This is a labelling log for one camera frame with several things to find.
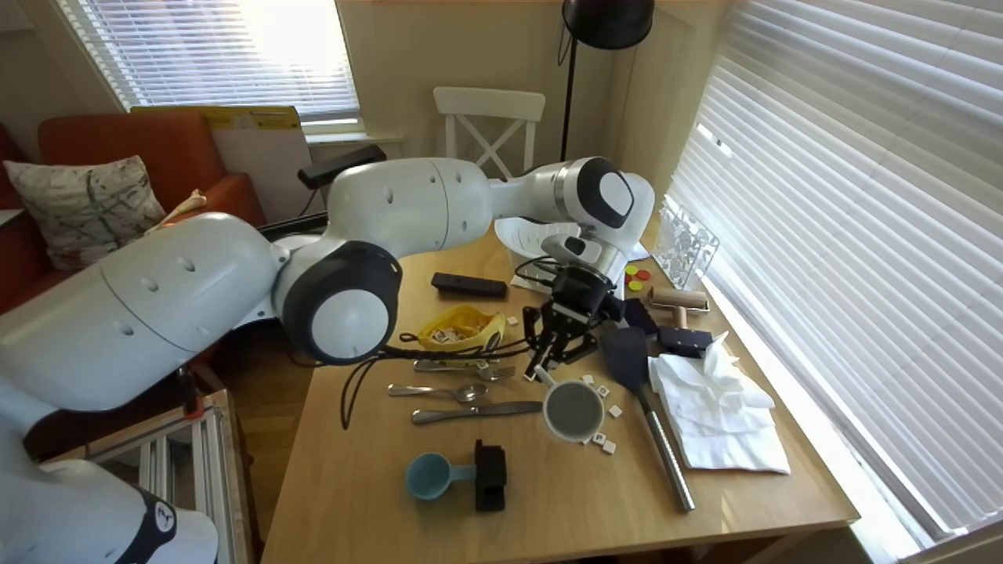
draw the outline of window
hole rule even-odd
[[[358,113],[335,0],[60,0],[126,106]]]
[[[999,517],[999,0],[738,5],[672,199],[932,540]]]

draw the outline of wooden table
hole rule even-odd
[[[455,306],[430,288],[435,271],[506,279],[510,265],[492,235],[473,248],[407,256],[398,330],[413,331]],[[478,306],[518,317],[521,303],[537,301],[514,288],[507,303]],[[542,387],[523,384],[523,365],[510,384],[492,388],[495,401],[542,398]],[[608,384],[595,354],[562,366],[559,379],[582,372]],[[386,387],[457,384],[457,375],[416,375],[403,362],[372,366],[351,431],[341,431],[344,375],[349,369],[332,366],[315,372],[263,560],[568,560],[738,540],[801,540],[855,519],[783,407],[775,418],[793,473],[687,473],[695,512],[677,513],[643,418],[615,384],[608,384],[608,401],[627,415],[602,431],[619,442],[619,456],[608,458],[595,445],[552,439],[538,418],[410,428],[410,410],[434,401],[386,398]],[[471,464],[478,439],[507,456],[501,513],[478,513],[471,484],[434,506],[407,499],[404,467],[413,456],[443,451]]]

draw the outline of orange couch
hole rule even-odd
[[[247,176],[227,173],[215,132],[199,113],[113,113],[58,116],[37,126],[42,164],[109,164],[137,155],[149,165],[164,210],[180,207],[195,187],[208,210],[263,227]],[[0,126],[0,159],[26,159]],[[0,170],[0,210],[19,207]],[[52,267],[43,238],[29,214],[0,227],[0,314],[63,281],[70,274]]]

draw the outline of cushion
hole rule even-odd
[[[58,271],[83,271],[164,220],[141,158],[99,165],[2,165]]]

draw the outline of black lamp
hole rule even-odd
[[[595,52],[627,52],[651,31],[655,0],[566,0],[562,19],[570,31],[562,159],[568,158],[568,118],[573,95],[577,41]]]

